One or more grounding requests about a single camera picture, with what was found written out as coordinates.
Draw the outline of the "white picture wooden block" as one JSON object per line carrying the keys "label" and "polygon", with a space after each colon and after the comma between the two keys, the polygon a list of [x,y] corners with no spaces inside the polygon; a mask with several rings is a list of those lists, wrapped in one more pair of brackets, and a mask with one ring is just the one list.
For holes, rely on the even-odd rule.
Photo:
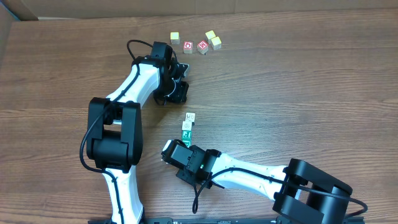
{"label": "white picture wooden block", "polygon": [[195,122],[195,113],[186,113],[185,114],[185,121],[194,123]]}

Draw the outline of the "green B wooden block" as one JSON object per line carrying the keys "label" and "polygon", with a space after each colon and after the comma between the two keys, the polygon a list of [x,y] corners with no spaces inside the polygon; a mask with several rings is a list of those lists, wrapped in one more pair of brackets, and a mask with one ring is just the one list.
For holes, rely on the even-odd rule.
{"label": "green B wooden block", "polygon": [[187,147],[190,147],[190,146],[191,146],[191,142],[190,142],[190,141],[183,141],[183,143],[184,143]]}

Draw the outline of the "green letter wooden block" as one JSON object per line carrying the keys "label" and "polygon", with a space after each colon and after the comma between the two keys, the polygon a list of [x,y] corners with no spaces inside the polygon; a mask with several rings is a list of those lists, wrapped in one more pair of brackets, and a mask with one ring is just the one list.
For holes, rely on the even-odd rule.
{"label": "green letter wooden block", "polygon": [[183,140],[183,141],[191,141],[192,140],[192,132],[191,131],[187,131],[187,130],[183,130],[182,131],[181,140]]}

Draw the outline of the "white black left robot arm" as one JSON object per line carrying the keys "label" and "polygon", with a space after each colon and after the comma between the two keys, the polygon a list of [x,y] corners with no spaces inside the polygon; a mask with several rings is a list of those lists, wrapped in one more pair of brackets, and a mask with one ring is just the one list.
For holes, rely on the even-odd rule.
{"label": "white black left robot arm", "polygon": [[82,166],[104,176],[113,213],[107,223],[145,223],[137,188],[136,166],[144,138],[141,109],[150,96],[159,104],[187,100],[189,66],[179,63],[165,42],[150,45],[151,53],[132,58],[131,71],[121,86],[88,106],[88,125],[80,144]]}

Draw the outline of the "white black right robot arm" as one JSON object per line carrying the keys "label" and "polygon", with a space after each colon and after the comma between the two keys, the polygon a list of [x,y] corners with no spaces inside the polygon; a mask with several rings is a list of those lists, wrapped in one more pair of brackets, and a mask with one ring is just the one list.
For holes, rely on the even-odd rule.
{"label": "white black right robot arm", "polygon": [[262,166],[178,139],[167,141],[161,155],[178,168],[176,176],[192,185],[196,196],[212,186],[247,190],[273,200],[273,211],[293,223],[343,223],[349,217],[352,188],[300,159],[287,166]]}

